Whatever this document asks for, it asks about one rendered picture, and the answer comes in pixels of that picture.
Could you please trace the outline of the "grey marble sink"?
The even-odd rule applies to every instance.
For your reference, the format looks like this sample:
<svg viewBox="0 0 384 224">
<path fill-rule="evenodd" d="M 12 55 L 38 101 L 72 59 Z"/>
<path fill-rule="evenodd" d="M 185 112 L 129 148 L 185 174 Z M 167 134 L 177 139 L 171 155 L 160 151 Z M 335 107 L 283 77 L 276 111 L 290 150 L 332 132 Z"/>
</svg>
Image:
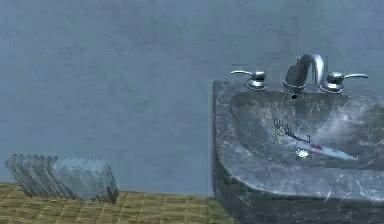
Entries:
<svg viewBox="0 0 384 224">
<path fill-rule="evenodd" d="M 384 224 L 384 100 L 369 89 L 293 95 L 216 81 L 212 103 L 214 195 L 240 224 Z M 299 158 L 274 118 L 359 159 Z"/>
</svg>

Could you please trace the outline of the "chrome curved faucet spout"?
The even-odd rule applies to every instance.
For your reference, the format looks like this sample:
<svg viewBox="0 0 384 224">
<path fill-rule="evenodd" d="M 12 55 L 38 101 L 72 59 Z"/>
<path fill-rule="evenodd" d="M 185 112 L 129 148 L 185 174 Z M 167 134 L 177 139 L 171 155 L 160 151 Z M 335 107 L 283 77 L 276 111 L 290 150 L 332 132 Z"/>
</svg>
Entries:
<svg viewBox="0 0 384 224">
<path fill-rule="evenodd" d="M 282 88 L 293 95 L 301 94 L 306 87 L 309 68 L 312 68 L 312 82 L 319 87 L 324 81 L 325 63 L 321 55 L 303 54 L 296 59 L 286 73 Z"/>
</svg>

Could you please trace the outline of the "white and red toothbrush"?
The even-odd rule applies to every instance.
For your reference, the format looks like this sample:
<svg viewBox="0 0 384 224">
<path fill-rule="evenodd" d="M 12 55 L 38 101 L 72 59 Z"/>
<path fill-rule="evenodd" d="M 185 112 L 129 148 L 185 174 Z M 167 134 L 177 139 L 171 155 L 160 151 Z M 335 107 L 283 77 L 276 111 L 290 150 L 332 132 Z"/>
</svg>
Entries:
<svg viewBox="0 0 384 224">
<path fill-rule="evenodd" d="M 328 156 L 328 157 L 336 158 L 336 159 L 341 159 L 341 160 L 357 161 L 359 159 L 358 156 L 353 157 L 352 155 L 349 155 L 343 151 L 312 143 L 310 136 L 308 136 L 307 140 L 296 136 L 292 132 L 291 126 L 288 124 L 284 124 L 278 118 L 273 119 L 273 126 L 275 128 L 275 133 L 277 135 L 288 136 L 288 137 L 292 138 L 293 140 L 295 140 L 296 151 L 298 149 L 306 150 L 309 153 L 309 156 L 307 158 L 310 157 L 311 153 L 317 153 L 317 154 L 321 154 L 324 156 Z"/>
</svg>

